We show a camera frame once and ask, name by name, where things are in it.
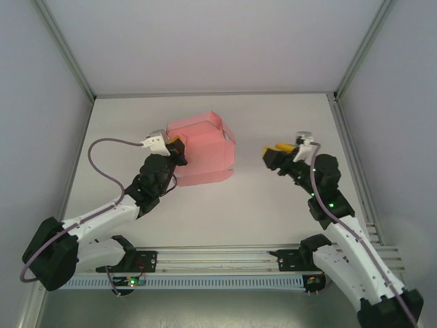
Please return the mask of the pink paper box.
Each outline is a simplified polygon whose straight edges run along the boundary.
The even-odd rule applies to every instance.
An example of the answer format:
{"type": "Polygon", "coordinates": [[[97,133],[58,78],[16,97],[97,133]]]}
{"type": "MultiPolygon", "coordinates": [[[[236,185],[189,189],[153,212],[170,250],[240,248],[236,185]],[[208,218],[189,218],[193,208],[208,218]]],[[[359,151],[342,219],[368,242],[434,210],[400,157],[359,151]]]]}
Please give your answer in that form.
{"type": "Polygon", "coordinates": [[[222,182],[233,175],[236,138],[217,113],[172,121],[167,124],[167,134],[185,145],[188,164],[175,169],[179,187],[222,182]]]}

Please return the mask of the aluminium table side rail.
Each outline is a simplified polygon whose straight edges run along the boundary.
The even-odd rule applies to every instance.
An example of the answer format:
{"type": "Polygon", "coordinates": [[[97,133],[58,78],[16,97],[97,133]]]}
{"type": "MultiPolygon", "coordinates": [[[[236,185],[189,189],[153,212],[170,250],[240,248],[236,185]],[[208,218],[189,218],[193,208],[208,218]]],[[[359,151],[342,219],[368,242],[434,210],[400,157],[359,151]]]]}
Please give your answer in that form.
{"type": "Polygon", "coordinates": [[[343,151],[346,155],[346,161],[348,162],[363,219],[373,227],[374,234],[376,235],[371,238],[372,243],[377,244],[378,246],[383,246],[384,238],[378,225],[378,215],[363,171],[361,159],[358,155],[356,143],[352,136],[352,129],[350,128],[346,114],[341,106],[341,102],[336,97],[336,93],[327,93],[326,96],[337,127],[337,132],[339,133],[343,151]]]}

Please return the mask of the aluminium frame crossbar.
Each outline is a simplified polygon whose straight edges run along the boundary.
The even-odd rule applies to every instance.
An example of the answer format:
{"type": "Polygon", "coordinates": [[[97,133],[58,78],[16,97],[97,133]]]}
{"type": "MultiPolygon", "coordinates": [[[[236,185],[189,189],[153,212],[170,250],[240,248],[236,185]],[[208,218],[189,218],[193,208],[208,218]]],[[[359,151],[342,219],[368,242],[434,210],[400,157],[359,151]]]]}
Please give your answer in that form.
{"type": "Polygon", "coordinates": [[[263,92],[161,92],[161,93],[136,93],[136,94],[99,94],[95,100],[100,99],[125,99],[125,98],[168,98],[168,97],[189,97],[189,96],[258,96],[258,95],[292,95],[292,94],[324,94],[336,96],[336,92],[292,92],[292,91],[263,91],[263,92]]]}

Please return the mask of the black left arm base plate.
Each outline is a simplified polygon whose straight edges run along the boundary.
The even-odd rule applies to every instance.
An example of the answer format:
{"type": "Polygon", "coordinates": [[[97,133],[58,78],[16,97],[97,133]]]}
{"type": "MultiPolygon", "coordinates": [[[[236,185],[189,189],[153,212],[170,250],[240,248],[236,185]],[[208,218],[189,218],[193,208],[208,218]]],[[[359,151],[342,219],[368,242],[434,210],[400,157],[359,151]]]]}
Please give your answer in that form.
{"type": "Polygon", "coordinates": [[[156,271],[158,252],[137,251],[133,262],[133,273],[154,273],[156,271]]]}

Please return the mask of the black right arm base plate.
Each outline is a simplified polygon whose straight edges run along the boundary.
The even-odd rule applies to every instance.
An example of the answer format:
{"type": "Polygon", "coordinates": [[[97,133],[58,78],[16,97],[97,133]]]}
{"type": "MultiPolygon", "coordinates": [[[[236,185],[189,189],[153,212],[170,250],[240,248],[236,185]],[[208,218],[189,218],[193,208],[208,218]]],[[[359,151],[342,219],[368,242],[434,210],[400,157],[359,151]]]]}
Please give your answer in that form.
{"type": "Polygon", "coordinates": [[[277,259],[280,272],[321,272],[310,260],[305,260],[298,249],[269,251],[277,259]]]}

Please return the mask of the aluminium mounting rail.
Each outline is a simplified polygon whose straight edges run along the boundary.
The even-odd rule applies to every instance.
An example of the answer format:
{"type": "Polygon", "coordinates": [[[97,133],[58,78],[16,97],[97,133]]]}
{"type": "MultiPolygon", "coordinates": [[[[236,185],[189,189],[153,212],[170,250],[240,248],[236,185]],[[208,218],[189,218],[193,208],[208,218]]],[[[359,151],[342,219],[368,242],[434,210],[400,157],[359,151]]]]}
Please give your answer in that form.
{"type": "Polygon", "coordinates": [[[269,251],[298,249],[297,245],[252,247],[158,247],[138,251],[157,251],[157,275],[214,275],[219,273],[244,275],[249,273],[280,273],[277,259],[269,251]]]}

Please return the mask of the aluminium frame post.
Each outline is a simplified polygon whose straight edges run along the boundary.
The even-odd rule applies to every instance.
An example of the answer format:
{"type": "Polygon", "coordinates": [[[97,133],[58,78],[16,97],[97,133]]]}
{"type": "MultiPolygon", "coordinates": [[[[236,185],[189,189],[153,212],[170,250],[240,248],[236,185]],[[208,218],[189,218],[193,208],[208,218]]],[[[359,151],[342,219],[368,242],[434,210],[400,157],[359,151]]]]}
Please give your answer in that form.
{"type": "Polygon", "coordinates": [[[365,60],[368,52],[373,46],[378,34],[380,33],[381,28],[384,26],[386,19],[388,18],[391,10],[394,5],[397,3],[397,0],[382,0],[374,18],[371,21],[370,26],[363,39],[361,40],[355,54],[352,57],[351,62],[349,63],[343,77],[341,78],[335,92],[334,97],[337,102],[341,100],[344,94],[347,92],[350,84],[352,83],[355,75],[359,71],[363,61],[365,60]]]}
{"type": "Polygon", "coordinates": [[[48,34],[56,44],[61,56],[67,64],[79,87],[82,89],[86,97],[91,103],[94,103],[96,95],[91,89],[81,67],[79,66],[71,48],[69,47],[59,25],[57,24],[53,13],[51,12],[46,0],[30,0],[36,12],[40,16],[44,26],[46,27],[48,34]]]}

